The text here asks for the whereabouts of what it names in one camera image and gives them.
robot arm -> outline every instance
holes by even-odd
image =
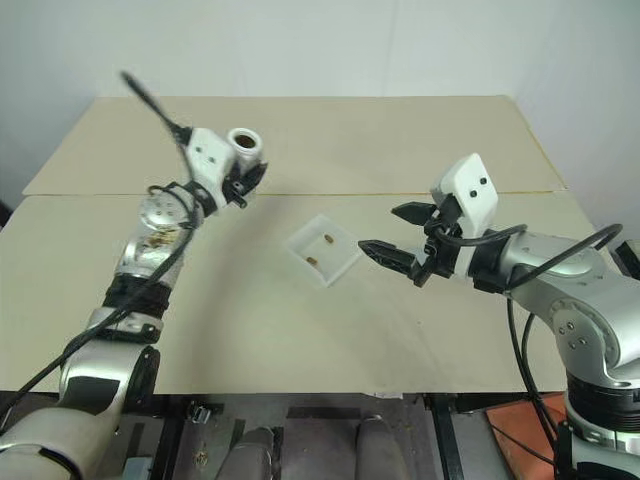
[[[87,478],[122,412],[153,393],[160,353],[151,345],[160,338],[162,315],[193,230],[230,203],[244,208],[266,170],[262,141],[251,130],[231,130],[226,139],[203,128],[179,133],[192,180],[150,188],[87,332],[103,326],[125,303],[130,313],[101,328],[65,362],[55,407],[28,415],[0,437],[0,477]],[[170,268],[156,279],[172,256]]]
[[[455,276],[540,317],[567,371],[570,433],[560,437],[570,442],[563,461],[568,451],[573,472],[595,462],[640,475],[640,284],[610,270],[594,248],[527,278],[577,241],[529,233],[524,225],[488,230],[498,196],[477,154],[459,161],[432,194],[435,204],[412,202],[392,210],[424,228],[422,252],[379,240],[360,247],[417,286],[434,273]]]

table surface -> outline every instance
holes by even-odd
[[[0,389],[19,387],[101,304],[140,199],[34,196],[19,207],[0,234]],[[420,245],[421,229],[389,210],[428,199],[258,196],[208,219],[164,317],[156,392],[522,390],[503,297],[439,277],[418,289],[365,257],[324,288],[283,245],[319,213],[357,238]],[[496,225],[521,222],[576,238],[592,231],[568,192],[502,194]],[[530,358],[541,390],[564,388],[542,324]],[[39,389],[56,390],[56,379]]]
[[[357,238],[422,245],[421,229],[389,210],[429,201],[422,192],[473,151],[501,192],[497,226],[591,233],[508,98],[161,101],[183,124],[255,129],[270,166],[255,203],[208,219],[189,248],[158,344],[157,393],[523,389],[503,297],[439,277],[418,289],[367,258],[324,288],[284,248],[317,214]],[[84,328],[136,223],[139,194],[183,175],[137,100],[94,102],[0,234],[0,389],[21,386]],[[530,358],[541,390],[564,388],[542,326]],[[38,388],[56,383],[50,376]]]
[[[271,194],[422,193],[478,152],[499,192],[564,185],[507,97],[162,98],[185,125],[247,127],[271,163]],[[184,178],[164,127],[133,98],[101,98],[27,186],[27,195],[143,194]]]

orange surface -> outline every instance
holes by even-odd
[[[545,396],[551,416],[556,423],[566,418],[564,399],[561,393]],[[542,430],[538,416],[531,402],[518,402],[505,407],[497,407],[487,410],[487,417],[492,425],[504,430],[513,438],[528,446],[532,450],[553,460],[553,451],[547,442],[547,437]],[[553,467],[539,460],[520,446],[504,437],[500,432],[493,430],[498,445],[502,450],[511,471],[517,479],[526,480],[552,480]]]

cardboard sheet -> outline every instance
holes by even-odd
[[[318,213],[358,238],[421,245],[421,229],[389,213],[421,199],[260,196],[208,219],[164,317],[156,392],[521,391],[503,297],[439,277],[418,289],[367,258],[323,288],[283,245]],[[30,197],[14,214],[0,233],[0,389],[20,387],[85,327],[139,201]],[[592,231],[567,192],[501,195],[496,225],[521,222],[575,238]],[[530,345],[540,390],[563,389],[542,323]],[[39,389],[56,391],[56,382]]]
[[[256,130],[266,194],[422,193],[478,152],[499,192],[564,189],[507,97],[161,99],[175,121]],[[143,194],[184,177],[160,121],[137,99],[99,98],[24,190]]]

black wire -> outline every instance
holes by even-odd
[[[520,346],[518,345],[518,334],[516,332],[515,316],[513,315],[513,300],[511,300],[510,298],[507,299],[507,319],[509,323],[509,333],[511,334],[511,344],[513,346],[513,353],[516,357],[518,370],[520,370],[520,376],[522,377],[522,381],[524,382],[524,386],[527,389],[527,393],[529,394],[529,397],[532,399],[531,405],[533,406],[536,412],[536,415],[538,416],[538,420],[540,420],[540,425],[542,426],[542,429],[544,430],[544,434],[547,437],[547,440],[549,441],[549,445],[551,445],[551,448],[555,448],[555,439],[553,438],[553,433],[547,423],[544,413],[539,408],[538,403],[536,401],[533,401],[535,399],[535,395],[533,394],[531,385],[529,385],[529,381],[525,374],[524,366],[522,363]]]
[[[567,258],[572,257],[576,253],[580,253],[582,250],[589,248],[595,242],[599,241],[599,243],[594,248],[596,250],[600,250],[607,243],[613,240],[614,237],[618,235],[621,231],[622,231],[622,225],[620,225],[619,223],[614,223],[612,225],[609,225],[608,227],[603,228],[602,230],[597,231],[593,235],[589,235],[584,240],[576,243],[570,248],[567,248],[565,251],[556,255],[551,260],[544,262],[539,267],[536,267],[530,272],[524,274],[523,276],[513,280],[509,284],[507,289],[513,290],[514,288],[517,288],[521,285],[524,285],[527,282],[530,282],[531,280],[538,277],[539,275],[542,275],[547,270],[550,270],[556,265],[558,265],[559,263],[564,262]]]
[[[536,316],[533,313],[530,313],[529,317],[527,318],[527,323],[525,323],[524,325],[524,332],[522,334],[522,346],[520,348],[520,354],[522,355],[522,367],[527,377],[527,381],[529,382],[529,387],[531,388],[531,391],[533,392],[533,395],[534,395],[534,398],[532,398],[532,401],[535,401],[538,403],[538,406],[542,410],[542,413],[547,419],[547,422],[549,423],[549,426],[553,430],[553,433],[555,433],[555,435],[557,436],[558,426],[556,425],[555,420],[551,416],[551,413],[549,413],[549,409],[547,408],[547,405],[544,403],[544,400],[542,400],[542,396],[538,391],[536,382],[533,380],[533,375],[531,374],[531,369],[529,368],[529,356],[527,353],[527,349],[529,345],[529,334],[531,333],[531,327],[533,326],[533,321],[535,320],[535,318]]]
[[[531,447],[527,447],[524,443],[522,443],[520,440],[516,440],[515,438],[513,438],[511,435],[509,435],[507,432],[505,432],[504,430],[496,427],[493,423],[489,422],[489,425],[491,425],[491,428],[493,428],[496,432],[498,432],[500,435],[504,436],[505,438],[507,438],[508,440],[511,440],[513,443],[515,443],[516,445],[518,445],[520,448],[522,448],[525,452],[529,453],[530,455],[533,455],[534,457],[542,460],[545,463],[548,463],[549,465],[553,465],[553,461],[550,458],[545,457],[544,455],[542,455],[541,453],[536,452],[534,449],[532,449]]]
[[[181,154],[181,159],[183,160],[183,163],[187,169],[189,180],[193,182],[193,168],[189,163],[189,159],[187,158],[187,154],[184,151],[184,148],[180,144],[178,137],[175,135],[175,128],[177,127],[177,125],[169,120],[169,118],[162,111],[153,97],[130,74],[123,72],[122,77],[127,85],[129,85],[129,87],[131,87],[131,89],[136,93],[136,95],[138,95],[138,97],[163,120],[163,123],[171,133],[171,138],[175,140],[178,151]],[[164,187],[158,187],[158,189],[166,191]],[[158,266],[158,268],[156,268],[156,270],[149,276],[149,278],[147,278],[145,283],[143,283],[133,294],[131,294],[131,296],[127,300],[125,300],[100,323],[90,329],[85,330],[84,332],[76,335],[73,339],[71,339],[71,341],[67,344],[66,348],[60,355],[58,355],[52,362],[50,362],[46,367],[44,367],[36,375],[34,375],[31,380],[25,383],[18,391],[13,393],[9,397],[9,399],[0,407],[0,418],[3,418],[4,415],[8,413],[8,411],[15,404],[17,404],[33,387],[40,383],[47,375],[53,372],[56,368],[62,366],[64,362],[71,357],[71,355],[73,355],[80,348],[86,345],[90,340],[96,338],[106,328],[115,325],[116,323],[124,319],[127,315],[129,315],[131,313],[130,307],[134,304],[134,302],[138,300],[142,295],[144,295],[144,293],[154,283],[158,282],[184,253],[185,249],[189,245],[189,242],[191,242],[194,230],[197,227],[195,198],[192,199],[193,202],[191,208],[187,208],[186,203],[182,200],[182,198],[180,198],[178,195],[174,195],[174,197],[180,201],[181,205],[183,205],[188,212],[189,220],[186,228],[187,234],[185,235],[182,243]]]
[[[489,243],[499,242],[505,238],[509,238],[516,233],[522,233],[527,230],[527,226],[524,223],[520,225],[514,225],[513,227],[505,228],[498,232],[491,232],[483,237],[477,238],[460,238],[447,235],[442,230],[436,229],[434,234],[438,240],[442,243],[453,245],[454,247],[478,247],[481,245],[487,245]]]

